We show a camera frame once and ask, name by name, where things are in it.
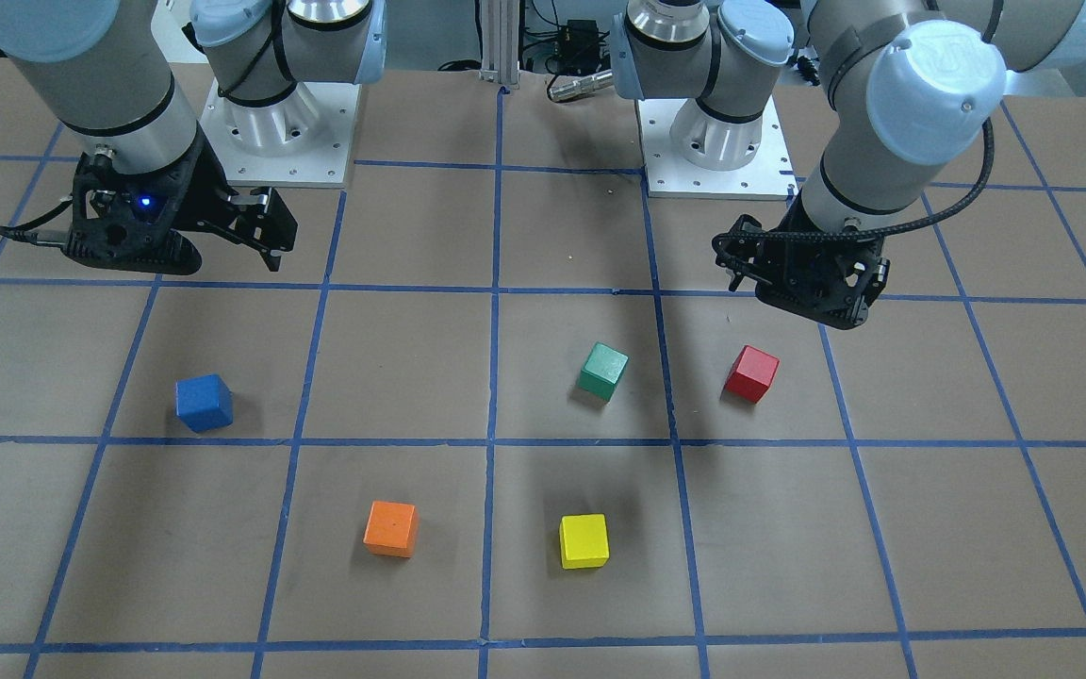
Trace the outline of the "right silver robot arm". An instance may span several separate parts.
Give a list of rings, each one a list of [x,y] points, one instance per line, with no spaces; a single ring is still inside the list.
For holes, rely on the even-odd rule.
[[[150,27],[151,1],[0,1],[0,51],[83,146],[70,194],[0,237],[103,271],[191,275],[189,232],[258,253],[296,244],[276,189],[233,189]],[[225,128],[260,156],[326,120],[310,83],[366,85],[387,64],[383,1],[194,1],[184,33],[214,70]]]

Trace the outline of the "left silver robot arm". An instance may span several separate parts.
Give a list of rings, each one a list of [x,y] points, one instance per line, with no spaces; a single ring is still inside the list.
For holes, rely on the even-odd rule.
[[[952,218],[995,160],[1009,73],[1086,59],[1086,1],[803,1],[839,124],[772,229],[742,215],[714,236],[730,290],[833,328],[861,326],[886,288],[884,241]],[[675,99],[671,138],[697,166],[736,169],[796,52],[767,1],[629,1],[609,35],[617,95]]]

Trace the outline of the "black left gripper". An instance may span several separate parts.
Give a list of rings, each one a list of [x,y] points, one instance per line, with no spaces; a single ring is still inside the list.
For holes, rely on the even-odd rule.
[[[869,318],[891,273],[883,238],[864,243],[763,241],[760,301],[839,330]]]

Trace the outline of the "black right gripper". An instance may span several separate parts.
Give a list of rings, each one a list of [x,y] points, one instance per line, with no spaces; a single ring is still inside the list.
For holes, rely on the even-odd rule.
[[[164,169],[164,181],[178,199],[173,227],[212,232],[258,253],[272,273],[296,246],[298,223],[285,198],[272,188],[239,192],[227,181],[206,133],[197,128],[184,154]]]

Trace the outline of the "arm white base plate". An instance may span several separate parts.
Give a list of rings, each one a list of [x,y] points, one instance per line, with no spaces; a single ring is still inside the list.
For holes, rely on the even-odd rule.
[[[233,188],[343,190],[363,93],[354,83],[298,83],[283,102],[247,108],[212,89],[200,127]]]
[[[636,112],[651,197],[775,201],[796,193],[773,98],[745,124],[712,120],[693,99],[642,100]]]

